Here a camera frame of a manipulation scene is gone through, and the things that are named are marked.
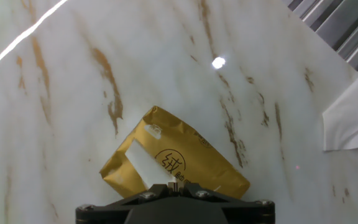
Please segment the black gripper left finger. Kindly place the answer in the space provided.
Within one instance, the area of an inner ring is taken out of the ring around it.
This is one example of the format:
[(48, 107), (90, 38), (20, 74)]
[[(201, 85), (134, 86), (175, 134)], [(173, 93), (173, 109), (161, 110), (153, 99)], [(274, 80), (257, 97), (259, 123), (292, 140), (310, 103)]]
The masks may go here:
[(129, 213), (139, 205), (153, 202), (174, 195), (176, 182), (153, 184), (151, 188), (128, 198), (118, 200), (105, 206), (92, 204), (80, 205), (75, 209), (76, 224), (122, 224)]

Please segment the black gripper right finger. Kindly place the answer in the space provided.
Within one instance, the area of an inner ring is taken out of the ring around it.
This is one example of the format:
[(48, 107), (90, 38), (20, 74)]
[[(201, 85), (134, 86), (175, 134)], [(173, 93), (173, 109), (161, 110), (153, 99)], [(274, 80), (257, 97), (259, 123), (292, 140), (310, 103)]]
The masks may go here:
[(275, 223), (275, 203), (271, 200), (262, 199), (245, 202), (202, 188), (196, 183), (176, 183), (175, 195), (217, 205), (222, 210), (228, 223)]

